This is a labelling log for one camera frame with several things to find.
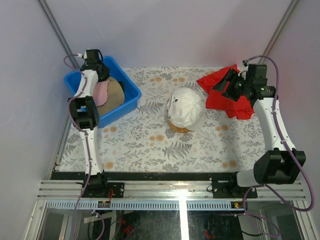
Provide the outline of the red cloth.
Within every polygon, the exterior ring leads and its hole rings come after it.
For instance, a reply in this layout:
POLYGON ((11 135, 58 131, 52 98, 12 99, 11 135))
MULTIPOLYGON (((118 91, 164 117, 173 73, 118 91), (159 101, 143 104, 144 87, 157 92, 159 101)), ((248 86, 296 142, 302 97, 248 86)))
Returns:
POLYGON ((249 120, 255 112, 251 107, 250 102, 244 96, 241 96, 238 101, 233 101, 229 98, 223 97, 222 92, 213 90, 213 87, 222 80, 229 69, 233 69, 237 73, 240 72, 238 66, 234 64, 205 75, 196 81, 208 94, 205 107, 207 109, 225 111, 229 118, 249 120))

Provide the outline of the wooden hat stand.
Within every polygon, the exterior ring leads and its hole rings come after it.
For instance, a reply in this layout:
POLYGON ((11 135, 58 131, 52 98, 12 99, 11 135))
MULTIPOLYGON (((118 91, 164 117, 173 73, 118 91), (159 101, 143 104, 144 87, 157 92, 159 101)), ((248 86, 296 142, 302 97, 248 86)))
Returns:
POLYGON ((172 124, 172 122, 170 120, 168 120, 168 125, 169 127, 176 133, 181 133, 181 134, 185 134, 190 132, 191 130, 185 128, 185 127, 177 127, 174 124, 172 124))

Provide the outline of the white cap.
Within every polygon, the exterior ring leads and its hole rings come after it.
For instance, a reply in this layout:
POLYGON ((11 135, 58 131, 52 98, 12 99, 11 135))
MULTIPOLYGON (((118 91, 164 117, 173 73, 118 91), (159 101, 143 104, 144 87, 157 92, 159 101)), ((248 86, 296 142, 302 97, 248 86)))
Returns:
POLYGON ((199 130, 206 121, 206 108, 197 92, 189 87, 175 88, 167 103, 170 123, 189 131, 199 130))

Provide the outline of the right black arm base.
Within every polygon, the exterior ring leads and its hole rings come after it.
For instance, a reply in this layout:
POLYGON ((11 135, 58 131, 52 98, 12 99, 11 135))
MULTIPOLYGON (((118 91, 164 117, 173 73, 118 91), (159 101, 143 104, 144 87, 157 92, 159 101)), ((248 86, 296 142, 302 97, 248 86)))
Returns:
POLYGON ((211 177, 212 194, 215 199, 242 199, 249 187, 237 182, 237 172, 217 173, 211 177))

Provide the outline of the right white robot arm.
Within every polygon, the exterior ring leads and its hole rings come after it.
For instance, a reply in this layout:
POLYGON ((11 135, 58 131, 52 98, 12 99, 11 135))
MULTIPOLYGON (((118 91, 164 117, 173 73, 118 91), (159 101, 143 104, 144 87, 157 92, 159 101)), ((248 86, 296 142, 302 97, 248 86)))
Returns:
POLYGON ((258 117, 262 130, 265 153, 250 170, 240 171, 236 180, 228 184, 228 192, 240 197, 246 187, 276 184, 293 184, 300 173, 299 167, 306 161, 303 151, 292 143, 280 113, 276 88, 267 85, 267 66, 249 64, 243 77, 229 69, 213 90, 233 101, 245 97, 258 117))

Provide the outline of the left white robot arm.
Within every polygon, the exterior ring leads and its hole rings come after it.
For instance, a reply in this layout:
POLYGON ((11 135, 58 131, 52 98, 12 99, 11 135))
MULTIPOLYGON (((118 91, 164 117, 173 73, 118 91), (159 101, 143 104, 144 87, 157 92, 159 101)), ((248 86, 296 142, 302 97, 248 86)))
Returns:
POLYGON ((105 197, 110 190, 105 180, 102 162, 98 156, 97 133, 100 116, 93 95, 96 84, 106 81, 109 68, 100 60, 89 63, 87 60, 79 70, 81 75, 78 89, 67 101, 68 114, 73 126, 78 130, 85 157, 84 190, 93 192, 98 197, 105 197))

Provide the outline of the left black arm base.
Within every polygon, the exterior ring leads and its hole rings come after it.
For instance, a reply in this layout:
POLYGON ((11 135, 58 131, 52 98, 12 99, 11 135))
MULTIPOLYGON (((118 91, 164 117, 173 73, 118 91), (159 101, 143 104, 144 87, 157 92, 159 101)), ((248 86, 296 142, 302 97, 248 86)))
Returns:
POLYGON ((96 175, 85 175, 83 183, 83 198, 123 198, 125 184, 123 182, 109 182, 105 172, 96 175))

